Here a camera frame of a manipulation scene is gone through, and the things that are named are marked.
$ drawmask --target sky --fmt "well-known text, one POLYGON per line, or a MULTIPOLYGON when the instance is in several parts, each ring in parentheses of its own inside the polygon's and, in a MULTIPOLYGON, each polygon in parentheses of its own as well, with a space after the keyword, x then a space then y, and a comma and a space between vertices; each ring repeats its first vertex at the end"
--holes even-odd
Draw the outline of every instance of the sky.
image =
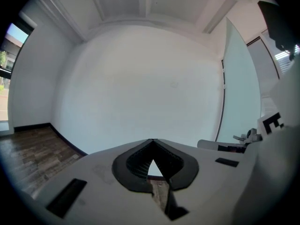
POLYGON ((24 43, 28 35, 23 32, 21 29, 16 27, 14 24, 11 24, 7 30, 7 33, 13 36, 15 39, 19 40, 21 43, 24 43))

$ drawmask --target white wall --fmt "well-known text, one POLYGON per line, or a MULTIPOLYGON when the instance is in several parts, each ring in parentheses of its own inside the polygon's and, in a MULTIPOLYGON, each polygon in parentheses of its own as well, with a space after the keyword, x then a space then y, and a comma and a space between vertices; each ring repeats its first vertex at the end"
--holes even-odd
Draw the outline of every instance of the white wall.
POLYGON ((16 60, 8 96, 9 128, 51 120, 53 94, 74 44, 34 2, 22 10, 37 26, 16 60))
MULTIPOLYGON (((267 29, 263 14, 257 3, 260 0, 239 0, 210 34, 209 46, 221 60, 226 40, 226 18, 228 18, 248 43, 267 29)), ((262 0, 275 3, 274 0, 262 0)))
POLYGON ((77 47, 56 89, 52 124, 86 153, 164 138, 214 140, 221 63, 204 46, 145 26, 112 26, 77 47))

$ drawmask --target white triangular gap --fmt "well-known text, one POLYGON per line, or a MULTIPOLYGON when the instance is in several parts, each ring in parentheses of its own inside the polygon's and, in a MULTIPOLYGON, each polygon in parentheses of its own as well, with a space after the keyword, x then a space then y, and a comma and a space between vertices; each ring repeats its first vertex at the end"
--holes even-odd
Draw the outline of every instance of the white triangular gap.
POLYGON ((156 165, 156 163, 154 162, 154 160, 152 160, 152 163, 149 167, 149 171, 148 171, 148 175, 150 176, 163 176, 158 168, 158 166, 156 165))

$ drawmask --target dark wood floor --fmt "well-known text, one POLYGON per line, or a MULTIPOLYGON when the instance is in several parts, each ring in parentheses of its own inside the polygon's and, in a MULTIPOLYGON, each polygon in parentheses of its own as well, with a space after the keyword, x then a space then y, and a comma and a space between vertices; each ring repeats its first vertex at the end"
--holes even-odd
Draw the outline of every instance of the dark wood floor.
POLYGON ((82 157, 49 127, 0 137, 0 153, 13 184, 29 195, 82 157))

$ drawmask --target ceiling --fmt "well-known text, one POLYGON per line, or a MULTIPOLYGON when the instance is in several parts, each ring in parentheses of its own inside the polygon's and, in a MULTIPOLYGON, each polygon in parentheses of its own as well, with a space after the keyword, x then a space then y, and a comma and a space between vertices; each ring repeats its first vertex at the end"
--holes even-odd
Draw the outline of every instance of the ceiling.
POLYGON ((122 21, 148 22, 202 36, 209 34, 238 0, 35 0, 79 41, 122 21))

